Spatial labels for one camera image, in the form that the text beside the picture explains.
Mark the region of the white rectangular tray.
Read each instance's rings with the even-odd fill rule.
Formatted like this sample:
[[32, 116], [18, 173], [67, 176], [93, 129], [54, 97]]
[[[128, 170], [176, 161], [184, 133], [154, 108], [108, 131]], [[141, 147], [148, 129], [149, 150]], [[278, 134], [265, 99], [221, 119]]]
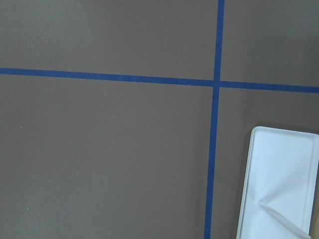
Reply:
[[317, 134], [253, 128], [237, 238], [308, 239], [318, 165]]

